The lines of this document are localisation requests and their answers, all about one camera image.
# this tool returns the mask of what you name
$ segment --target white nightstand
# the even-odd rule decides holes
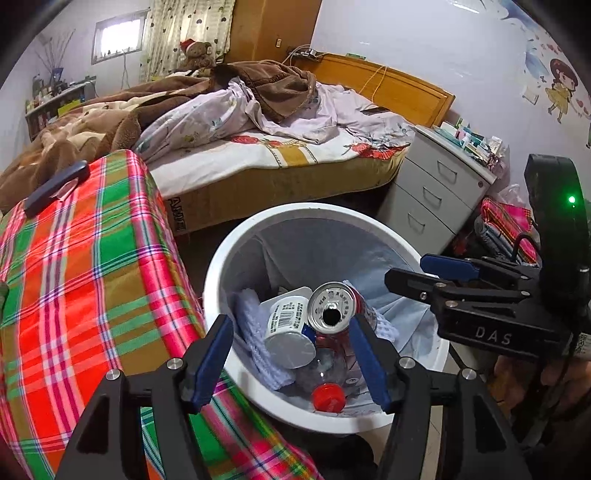
[[[496,176],[433,130],[417,134],[378,212],[378,220],[420,255],[439,254]]]

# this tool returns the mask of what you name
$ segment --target screw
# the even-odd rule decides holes
[[[471,368],[465,368],[462,370],[462,376],[466,380],[474,380],[477,377],[476,372]]]
[[[409,356],[403,356],[398,360],[398,364],[405,370],[410,370],[411,368],[414,368],[417,363]]]
[[[171,358],[168,362],[166,362],[166,368],[169,370],[178,370],[183,366],[183,359],[182,358]]]
[[[105,375],[107,380],[117,380],[121,376],[121,370],[118,368],[112,368]]]

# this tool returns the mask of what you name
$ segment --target brown blanket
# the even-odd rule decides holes
[[[7,213],[77,160],[92,162],[132,148],[158,117],[201,93],[227,88],[236,76],[251,88],[263,114],[277,123],[316,94],[316,78],[310,72],[264,60],[219,65],[211,79],[167,77],[90,100],[42,130],[2,172],[0,210]]]

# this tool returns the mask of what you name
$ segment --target window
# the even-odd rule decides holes
[[[147,10],[109,18],[96,24],[92,64],[142,49]]]

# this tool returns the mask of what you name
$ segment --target teddy bear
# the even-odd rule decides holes
[[[211,69],[215,67],[212,45],[209,42],[194,41],[188,38],[180,43],[185,59],[178,65],[178,71]]]

